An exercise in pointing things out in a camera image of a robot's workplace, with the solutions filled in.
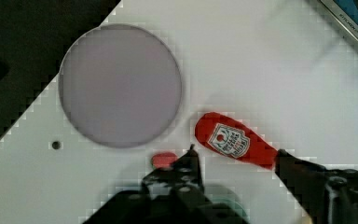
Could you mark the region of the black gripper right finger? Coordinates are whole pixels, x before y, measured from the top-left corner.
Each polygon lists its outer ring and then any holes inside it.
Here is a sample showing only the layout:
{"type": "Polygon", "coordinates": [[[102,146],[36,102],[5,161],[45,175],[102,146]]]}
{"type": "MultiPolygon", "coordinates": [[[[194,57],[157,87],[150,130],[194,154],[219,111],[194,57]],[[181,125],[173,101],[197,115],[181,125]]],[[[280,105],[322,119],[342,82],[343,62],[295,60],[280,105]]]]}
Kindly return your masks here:
{"type": "Polygon", "coordinates": [[[358,224],[358,171],[327,169],[280,149],[275,174],[313,224],[358,224]]]}

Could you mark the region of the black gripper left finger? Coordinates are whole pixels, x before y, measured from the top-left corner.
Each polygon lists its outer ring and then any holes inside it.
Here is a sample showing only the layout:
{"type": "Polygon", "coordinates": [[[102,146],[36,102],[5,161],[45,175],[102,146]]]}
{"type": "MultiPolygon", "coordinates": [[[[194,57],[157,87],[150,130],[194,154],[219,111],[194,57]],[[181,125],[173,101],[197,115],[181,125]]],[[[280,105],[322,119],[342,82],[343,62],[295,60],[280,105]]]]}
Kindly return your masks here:
{"type": "Polygon", "coordinates": [[[141,192],[149,194],[152,199],[169,195],[173,189],[182,187],[204,192],[199,154],[194,144],[182,157],[168,167],[156,168],[141,182],[141,192]]]}

